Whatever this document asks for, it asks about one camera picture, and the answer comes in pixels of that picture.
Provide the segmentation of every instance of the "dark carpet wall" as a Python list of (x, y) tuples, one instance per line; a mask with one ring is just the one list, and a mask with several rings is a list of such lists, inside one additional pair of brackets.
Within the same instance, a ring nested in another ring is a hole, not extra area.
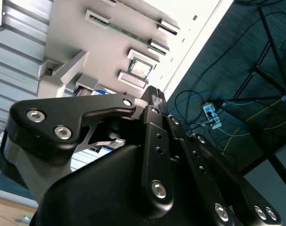
[[(286, 12), (286, 0), (280, 4), (270, 7), (263, 7), (262, 9), (265, 15), (275, 11)], [(191, 89), (192, 84), (196, 81), (197, 77), (210, 64), (217, 60), (229, 48), (229, 46), (231, 46), (244, 33), (244, 31), (258, 19), (260, 19), (260, 16), (257, 11), (257, 7), (244, 7), (234, 4), (230, 7), (190, 67), (189, 71), (176, 88), (172, 97), (169, 99), (168, 107), (170, 110), (175, 106), (174, 100), (176, 95), (183, 90)], [(282, 14), (273, 14), (267, 16), (266, 19), (269, 24), (274, 42), (279, 48), (278, 51), (286, 70), (286, 55), (280, 49), (282, 43), (286, 39), (286, 16)], [(261, 21), (259, 21), (251, 29), (249, 29), (243, 38), (234, 46), (234, 48), (232, 48), (204, 75), (194, 91), (208, 91), (223, 98), (232, 98), (240, 87), (241, 83), (247, 77), (249, 70), (255, 64), (267, 41), (268, 39), (265, 30)], [(265, 60), (263, 61), (261, 69), (267, 72), (268, 75), (273, 79), (280, 82), (280, 84), (283, 84), (271, 50), (268, 52)], [(266, 83), (259, 75), (255, 75), (240, 97), (264, 97), (278, 94), (279, 92), (276, 91), (270, 84)], [(179, 96), (177, 103), (187, 97), (188, 93), (182, 94)], [(203, 96), (203, 99), (204, 101), (202, 101), (200, 97), (191, 98), (188, 111), (188, 121), (198, 116), (202, 110), (201, 106), (205, 101), (214, 100), (216, 97)], [(274, 101), (264, 101), (266, 104), (271, 104), (273, 102)], [(186, 104), (179, 106), (179, 110), (182, 115), (185, 115), (185, 107)], [(278, 107), (278, 109), (281, 111), (286, 111), (286, 102), (282, 102), (275, 107)], [(263, 108), (265, 108), (265, 106), (257, 103), (247, 106), (233, 105), (227, 109), (227, 112), (244, 121)], [(265, 125), (268, 118), (275, 113), (276, 112), (269, 109), (250, 120), (249, 124), (260, 127), (272, 127), (286, 120), (285, 116), (277, 115), (276, 117), (273, 117), (273, 119), (267, 125)], [(173, 111), (173, 115), (182, 120), (177, 111)], [(204, 114), (202, 114), (199, 121), (207, 121)], [(213, 144), (215, 144), (208, 134), (209, 128), (209, 126), (204, 127), (204, 129), (206, 129), (205, 136), (210, 139)], [(230, 124), (229, 122), (222, 122), (222, 129), (230, 134), (233, 134), (236, 128), (236, 126)], [(203, 128), (199, 128), (193, 132), (203, 134), (204, 130)], [(215, 140), (220, 140), (227, 137), (227, 135), (223, 134), (217, 129), (211, 130), (211, 134)], [(264, 134), (264, 138), (268, 141), (269, 146), (272, 146), (284, 135), (286, 135), (286, 125), (278, 129), (267, 130)], [(224, 147), (227, 141), (228, 139), (225, 139), (221, 145)], [(242, 169), (260, 154), (261, 150), (259, 150), (256, 143), (248, 135), (244, 137), (234, 137), (230, 142), (224, 156), (233, 165), (238, 167), (238, 169)]]

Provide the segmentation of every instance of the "black metal stand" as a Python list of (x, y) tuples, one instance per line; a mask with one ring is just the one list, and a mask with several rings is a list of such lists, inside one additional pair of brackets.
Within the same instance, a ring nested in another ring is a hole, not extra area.
[[(268, 42), (266, 43), (263, 51), (261, 52), (257, 62), (255, 63), (254, 69), (252, 72), (249, 73), (249, 75), (247, 76), (247, 78), (244, 80), (244, 82), (242, 83), (242, 85), (239, 87), (238, 91), (236, 92), (236, 94), (234, 95), (233, 99), (228, 99), (228, 101), (257, 101), (257, 100), (275, 100), (275, 99), (280, 99), (283, 96), (286, 96), (286, 75), (285, 75), (285, 71), (284, 68), (282, 66), (282, 62), (280, 60), (280, 57), (278, 55), (277, 52), (277, 48), (276, 45), (274, 43), (274, 40), (270, 34), (270, 29), (268, 27), (268, 24), (265, 20), (265, 15), (263, 14), (262, 9), (259, 7), (258, 8), (259, 14), (260, 14), (260, 18), (261, 21), (263, 23), (263, 27), (265, 29), (265, 32), (267, 34), (268, 37)], [(273, 80), (271, 77), (269, 77), (266, 73), (264, 73), (263, 71), (261, 71), (259, 69), (259, 66), (261, 65), (261, 63), (263, 62), (264, 58), (266, 57), (269, 49), (271, 48), (278, 69), (280, 71), (282, 80), (284, 82), (284, 87), (282, 85), (280, 85), (278, 82), (276, 82), (275, 80)], [(275, 89), (277, 89), (278, 91), (280, 91), (280, 95), (279, 96), (274, 96), (274, 97), (250, 97), (250, 98), (239, 98), (240, 94), (243, 92), (243, 90), (246, 88), (247, 84), (250, 82), (250, 80), (252, 79), (252, 77), (258, 74), (260, 75), (265, 81), (267, 81), (270, 85), (272, 85)]]
[[(239, 87), (239, 89), (236, 92), (236, 94), (234, 95), (233, 99), (227, 99), (228, 101), (240, 102), (240, 101), (257, 101), (257, 100), (278, 100), (278, 99), (281, 99), (282, 97), (286, 96), (286, 75), (285, 75), (285, 71), (284, 71), (284, 68), (282, 66), (282, 62), (280, 60), (280, 57), (278, 55), (274, 40), (270, 34), (268, 24), (265, 20), (265, 15), (263, 14), (263, 11), (260, 7), (258, 8), (258, 11), (260, 14), (260, 18), (261, 18), (263, 27), (264, 27), (265, 32), (266, 32), (267, 37), (268, 37), (268, 42), (266, 43), (263, 51), (261, 52), (257, 62), (255, 63), (255, 66), (253, 67), (253, 71), (249, 73), (247, 78), (244, 80), (242, 85)], [(266, 73), (264, 73), (261, 69), (259, 69), (259, 66), (263, 62), (263, 60), (266, 57), (270, 48), (274, 54), (278, 69), (280, 71), (280, 74), (281, 74), (281, 77), (282, 77), (282, 80), (284, 83), (284, 86), (280, 85), (278, 82), (276, 82), (274, 79), (269, 77)], [(272, 97), (239, 98), (240, 94), (243, 92), (243, 90), (246, 88), (247, 84), (250, 82), (250, 80), (253, 78), (253, 76), (255, 74), (258, 74), (259, 76), (261, 76), (266, 82), (268, 82), (271, 86), (273, 86), (275, 89), (277, 89), (280, 92), (280, 95), (279, 96), (272, 96)], [(257, 167), (258, 165), (260, 165), (263, 161), (269, 160), (269, 162), (271, 163), (271, 165), (273, 166), (275, 171), (279, 174), (279, 176), (281, 177), (281, 179), (283, 180), (283, 182), (286, 185), (286, 168), (282, 165), (282, 163), (276, 157), (276, 152), (282, 146), (286, 145), (286, 138), (284, 140), (280, 141), (280, 144), (277, 144), (276, 147), (270, 148), (267, 146), (265, 141), (262, 139), (260, 130), (258, 130), (257, 128), (251, 128), (250, 133), (251, 133), (253, 139), (258, 144), (258, 146), (263, 151), (263, 154), (259, 158), (254, 160), (251, 164), (246, 166), (240, 173), (242, 175), (245, 175), (246, 173), (248, 173), (249, 171), (251, 171), (252, 169)]]

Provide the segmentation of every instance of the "silver screw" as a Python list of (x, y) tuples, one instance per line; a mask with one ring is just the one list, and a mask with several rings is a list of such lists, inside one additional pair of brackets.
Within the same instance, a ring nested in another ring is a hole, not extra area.
[(71, 130), (65, 126), (56, 127), (54, 129), (54, 132), (57, 135), (57, 137), (59, 137), (60, 139), (63, 139), (63, 140), (67, 140), (67, 139), (71, 138), (71, 136), (72, 136)]
[(176, 118), (172, 118), (172, 122), (174, 122), (176, 125), (180, 123)]
[(165, 187), (159, 182), (152, 183), (152, 191), (157, 196), (157, 198), (163, 199), (166, 197), (167, 192)]
[(36, 110), (28, 111), (26, 113), (26, 116), (29, 120), (33, 122), (42, 122), (43, 120), (45, 120), (45, 115), (42, 112)]
[(271, 208), (266, 207), (266, 211), (273, 220), (277, 220), (277, 217), (274, 214), (274, 212), (271, 210)]
[(229, 216), (227, 211), (218, 203), (215, 204), (215, 211), (217, 215), (224, 221), (227, 222), (229, 220)]
[(131, 106), (132, 103), (129, 100), (124, 99), (123, 103), (126, 104), (127, 106)]
[(159, 111), (158, 111), (155, 107), (152, 107), (151, 110), (152, 110), (154, 113), (159, 114)]
[(204, 140), (201, 136), (198, 136), (197, 139), (198, 139), (201, 143), (205, 144), (205, 140)]
[(255, 206), (255, 211), (262, 220), (266, 220), (264, 212), (258, 206)]
[(26, 221), (29, 221), (29, 220), (31, 220), (31, 218), (28, 217), (28, 216), (25, 216), (25, 220), (26, 220)]

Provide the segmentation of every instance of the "metal beam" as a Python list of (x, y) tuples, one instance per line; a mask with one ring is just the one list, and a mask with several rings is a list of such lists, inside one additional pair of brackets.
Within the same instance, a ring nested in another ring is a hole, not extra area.
[(62, 97), (66, 85), (77, 74), (82, 72), (89, 52), (81, 51), (70, 62), (56, 70), (53, 76), (44, 75), (39, 81), (37, 97)]

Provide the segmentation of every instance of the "screw hole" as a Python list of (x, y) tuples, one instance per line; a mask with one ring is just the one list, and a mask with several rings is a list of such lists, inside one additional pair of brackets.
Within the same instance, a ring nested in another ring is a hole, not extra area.
[(160, 147), (156, 147), (156, 151), (157, 151), (159, 154), (162, 154), (162, 153), (163, 153), (163, 150), (162, 150)]
[(200, 169), (200, 171), (201, 171), (202, 173), (206, 173), (204, 167), (200, 166), (199, 169)]
[(160, 134), (157, 134), (156, 137), (159, 138), (160, 140), (163, 138)]
[(198, 154), (196, 151), (193, 151), (193, 155), (194, 155), (195, 157), (198, 157), (198, 156), (199, 156), (199, 154)]

